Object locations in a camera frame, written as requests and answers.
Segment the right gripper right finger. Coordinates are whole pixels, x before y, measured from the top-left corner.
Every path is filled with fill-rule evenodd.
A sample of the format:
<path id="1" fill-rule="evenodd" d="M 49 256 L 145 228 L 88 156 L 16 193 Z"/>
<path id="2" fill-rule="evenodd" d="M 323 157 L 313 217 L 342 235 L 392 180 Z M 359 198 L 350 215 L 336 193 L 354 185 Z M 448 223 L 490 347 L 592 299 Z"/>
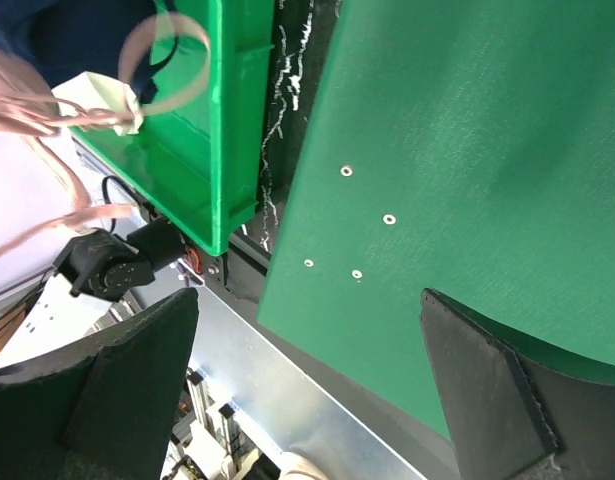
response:
<path id="1" fill-rule="evenodd" d="M 463 479 L 512 479 L 557 450 L 516 354 L 464 305 L 421 294 L 420 325 Z"/>

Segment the green plastic bin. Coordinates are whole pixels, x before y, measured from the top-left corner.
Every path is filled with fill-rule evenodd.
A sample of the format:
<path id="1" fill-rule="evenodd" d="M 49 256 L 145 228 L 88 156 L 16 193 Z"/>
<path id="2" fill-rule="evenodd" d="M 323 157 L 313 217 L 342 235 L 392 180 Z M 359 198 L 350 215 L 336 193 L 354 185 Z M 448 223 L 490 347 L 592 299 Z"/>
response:
<path id="1" fill-rule="evenodd" d="M 257 205 L 260 144 L 275 4 L 272 1 L 178 1 L 177 10 L 208 33 L 209 48 L 191 38 L 158 42 L 152 57 L 176 54 L 155 77 L 159 99 L 177 92 L 211 61 L 202 95 L 145 119 L 136 135 L 76 130 L 76 138 L 135 187 L 209 254 Z"/>

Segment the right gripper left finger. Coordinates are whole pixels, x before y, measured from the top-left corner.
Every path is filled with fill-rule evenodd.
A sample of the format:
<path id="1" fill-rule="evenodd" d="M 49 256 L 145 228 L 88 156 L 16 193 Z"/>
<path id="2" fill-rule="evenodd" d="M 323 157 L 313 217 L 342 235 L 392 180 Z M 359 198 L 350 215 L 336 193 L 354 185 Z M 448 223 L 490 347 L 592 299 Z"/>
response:
<path id="1" fill-rule="evenodd" d="M 180 289 L 133 317 L 0 368 L 0 479 L 157 479 L 198 321 Z"/>

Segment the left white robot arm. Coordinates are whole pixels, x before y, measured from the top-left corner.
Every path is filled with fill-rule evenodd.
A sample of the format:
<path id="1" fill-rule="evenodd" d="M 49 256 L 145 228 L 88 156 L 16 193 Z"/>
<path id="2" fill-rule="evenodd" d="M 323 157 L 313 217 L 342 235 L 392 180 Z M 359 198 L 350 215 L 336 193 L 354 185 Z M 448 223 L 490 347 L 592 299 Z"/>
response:
<path id="1" fill-rule="evenodd" d="M 159 218 L 126 237 L 97 229 L 70 240 L 42 293 L 0 351 L 0 371 L 73 343 L 130 290 L 190 251 L 169 220 Z"/>

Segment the pink satin bra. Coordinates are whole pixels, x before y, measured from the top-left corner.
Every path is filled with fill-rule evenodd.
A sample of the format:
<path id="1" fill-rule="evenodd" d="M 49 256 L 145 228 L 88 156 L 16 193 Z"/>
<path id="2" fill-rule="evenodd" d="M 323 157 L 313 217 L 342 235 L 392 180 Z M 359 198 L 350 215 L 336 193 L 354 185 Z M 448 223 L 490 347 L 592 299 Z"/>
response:
<path id="1" fill-rule="evenodd" d="M 0 51 L 0 133 L 21 139 L 43 160 L 55 178 L 69 193 L 73 211 L 39 223 L 0 246 L 0 258 L 35 235 L 59 227 L 76 229 L 98 219 L 127 218 L 132 207 L 127 204 L 93 205 L 88 190 L 73 170 L 41 139 L 60 133 L 63 128 L 110 129 L 129 128 L 138 117 L 147 117 L 176 110 L 203 93 L 209 84 L 211 42 L 206 30 L 191 17 L 180 13 L 161 13 L 136 26 L 125 40 L 119 54 L 119 81 L 127 85 L 139 62 L 153 44 L 167 37 L 182 36 L 202 42 L 206 57 L 198 74 L 177 93 L 145 106 L 133 107 L 128 89 L 121 90 L 122 109 L 86 109 L 70 100 L 57 98 L 40 74 L 26 61 Z"/>

